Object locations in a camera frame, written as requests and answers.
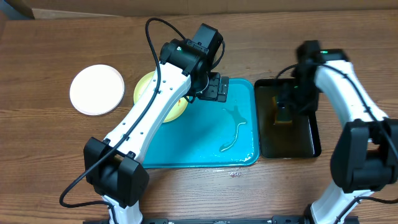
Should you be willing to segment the yellow green sponge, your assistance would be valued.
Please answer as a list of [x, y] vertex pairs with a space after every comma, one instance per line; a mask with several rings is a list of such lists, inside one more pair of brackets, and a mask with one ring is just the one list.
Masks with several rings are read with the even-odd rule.
[[277, 95], [272, 98], [272, 102], [274, 124], [291, 124], [292, 114], [290, 112], [289, 106], [284, 101], [280, 101]]

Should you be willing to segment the yellow plate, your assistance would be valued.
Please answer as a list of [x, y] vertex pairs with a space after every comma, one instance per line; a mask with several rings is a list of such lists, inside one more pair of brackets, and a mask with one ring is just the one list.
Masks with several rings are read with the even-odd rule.
[[[133, 96], [134, 104], [137, 103], [137, 101], [141, 97], [142, 93], [147, 88], [153, 75], [154, 75], [154, 71], [149, 72], [138, 81], [138, 83], [134, 89], [134, 96]], [[177, 119], [186, 110], [187, 106], [188, 106], [188, 101], [185, 98], [179, 99], [176, 102], [176, 104], [174, 104], [172, 109], [169, 111], [168, 115], [164, 119], [164, 123], [168, 123], [168, 122], [171, 122], [171, 121]]]

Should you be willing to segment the white plate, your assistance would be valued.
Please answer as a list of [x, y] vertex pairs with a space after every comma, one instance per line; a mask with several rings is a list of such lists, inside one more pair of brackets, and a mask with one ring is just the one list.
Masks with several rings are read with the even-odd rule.
[[70, 85], [73, 107], [88, 116], [109, 113], [121, 102], [125, 92], [122, 75], [109, 65], [91, 65], [80, 71]]

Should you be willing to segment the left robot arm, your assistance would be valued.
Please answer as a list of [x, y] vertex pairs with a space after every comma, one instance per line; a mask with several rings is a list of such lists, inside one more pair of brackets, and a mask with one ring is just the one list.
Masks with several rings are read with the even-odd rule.
[[107, 205], [107, 223], [142, 223], [139, 199], [149, 183], [142, 163], [155, 133], [181, 98], [226, 102], [228, 77], [213, 69], [225, 43], [217, 29], [202, 24], [193, 39], [166, 42], [156, 69], [127, 116], [100, 141], [90, 138], [83, 154], [86, 180]]

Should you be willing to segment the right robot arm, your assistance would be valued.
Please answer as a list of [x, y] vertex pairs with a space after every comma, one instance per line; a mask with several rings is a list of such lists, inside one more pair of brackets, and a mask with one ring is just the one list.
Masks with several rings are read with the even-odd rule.
[[324, 93], [343, 128], [330, 160], [332, 181], [307, 207], [304, 221], [358, 223], [348, 214], [363, 200], [396, 204], [372, 194], [397, 182], [397, 120], [373, 102], [342, 49], [322, 49], [319, 41], [306, 40], [296, 57], [289, 66], [294, 84], [284, 85], [273, 99], [274, 121], [313, 114]]

